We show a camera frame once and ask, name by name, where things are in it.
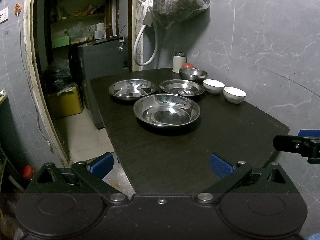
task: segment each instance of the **small white bowl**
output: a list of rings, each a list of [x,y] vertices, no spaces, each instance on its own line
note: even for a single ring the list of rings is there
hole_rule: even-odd
[[[233,87],[225,87],[223,89],[223,95],[228,102],[233,104],[241,103],[247,96],[244,91],[240,90],[239,88]]]
[[[202,81],[202,85],[209,94],[213,95],[218,95],[224,88],[224,84],[222,82],[214,79],[205,79]]]

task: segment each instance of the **cardboard box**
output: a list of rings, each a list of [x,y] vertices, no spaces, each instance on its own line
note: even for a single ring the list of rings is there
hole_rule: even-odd
[[[69,36],[61,37],[55,40],[52,40],[52,48],[58,48],[70,44]]]

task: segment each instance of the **red bottle cap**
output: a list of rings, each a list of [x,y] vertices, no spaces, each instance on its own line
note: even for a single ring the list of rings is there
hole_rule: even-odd
[[[34,167],[31,167],[30,165],[26,165],[20,171],[20,175],[24,179],[31,179],[34,172],[35,172],[35,168]]]

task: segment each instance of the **light switch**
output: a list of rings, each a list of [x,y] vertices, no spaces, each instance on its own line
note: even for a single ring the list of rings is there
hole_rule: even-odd
[[[8,7],[0,11],[0,23],[8,19]]]

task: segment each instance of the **white box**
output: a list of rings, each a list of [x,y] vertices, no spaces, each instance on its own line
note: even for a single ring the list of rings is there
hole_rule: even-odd
[[[94,32],[94,39],[105,39],[106,38],[106,30],[103,31],[95,31]]]
[[[0,11],[0,23],[8,19],[8,7]]]
[[[104,30],[104,23],[97,23],[95,31],[103,31]]]

